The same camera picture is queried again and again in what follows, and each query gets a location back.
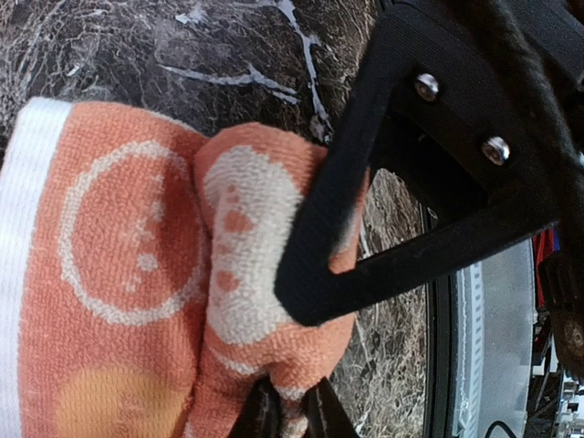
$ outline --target dark marble countertop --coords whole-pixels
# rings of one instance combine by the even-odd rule
[[[0,149],[38,95],[127,103],[207,135],[256,120],[326,142],[374,16],[374,0],[6,0]],[[370,249],[418,222],[402,184],[382,175],[368,199]],[[422,435],[424,303],[419,290],[360,314],[334,383],[362,436]]]

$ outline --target white marble vein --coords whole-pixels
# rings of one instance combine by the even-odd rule
[[[184,78],[201,80],[203,82],[208,82],[215,85],[227,85],[227,86],[242,86],[256,84],[267,88],[271,94],[275,97],[282,99],[291,104],[298,104],[298,99],[295,98],[297,92],[284,85],[276,82],[275,80],[268,78],[263,73],[261,73],[253,65],[248,64],[247,69],[249,73],[239,76],[217,76],[209,75],[207,73],[201,73],[200,71],[191,70],[189,68],[177,68],[171,66],[165,66],[159,64],[159,67],[164,68],[176,75],[182,76]]]
[[[321,137],[319,140],[325,140],[327,133],[332,131],[332,127],[330,125],[329,113],[327,112],[327,109],[325,108],[318,94],[318,72],[311,50],[312,46],[320,46],[320,40],[316,35],[307,35],[302,31],[302,28],[300,27],[300,24],[294,14],[296,7],[292,0],[257,0],[252,4],[236,3],[235,5],[237,7],[246,8],[275,7],[286,17],[294,32],[300,37],[300,40],[302,41],[307,71],[310,76],[309,86],[310,92],[312,94],[312,106],[315,115],[318,117],[318,123],[322,125],[320,129],[315,129],[313,132],[318,133],[318,136]]]
[[[188,23],[194,23],[198,25],[199,23],[203,23],[207,20],[207,13],[203,10],[201,4],[197,3],[194,8],[191,9],[191,12],[188,14],[179,14],[174,16],[174,19],[184,25]]]

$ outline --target towel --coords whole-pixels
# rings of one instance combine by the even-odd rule
[[[32,99],[0,172],[0,435],[225,437],[269,375],[285,436],[354,315],[299,326],[278,261],[326,151],[257,123],[208,139],[114,103]],[[330,258],[355,265],[363,193]]]

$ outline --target metal screw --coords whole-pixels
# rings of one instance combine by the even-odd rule
[[[436,214],[436,212],[432,208],[428,207],[428,213],[430,214],[433,220],[435,221],[438,220],[438,214]]]
[[[507,160],[509,160],[509,155],[511,154],[509,145],[501,137],[491,137],[483,143],[481,150],[485,157],[488,158],[492,164],[497,166],[505,164]]]
[[[418,75],[413,85],[416,88],[418,96],[426,102],[435,102],[438,100],[440,86],[436,78],[430,73],[422,73],[421,75]]]

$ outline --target black cable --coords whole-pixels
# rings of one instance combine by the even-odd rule
[[[534,142],[558,208],[562,250],[579,276],[575,284],[583,284],[576,267],[584,266],[584,170],[542,62],[504,0],[444,2],[473,35]]]
[[[509,438],[517,438],[517,435],[515,435],[511,428],[507,426],[504,422],[493,422],[486,430],[485,438],[490,438],[491,435],[493,434],[493,431],[497,427],[503,429]]]

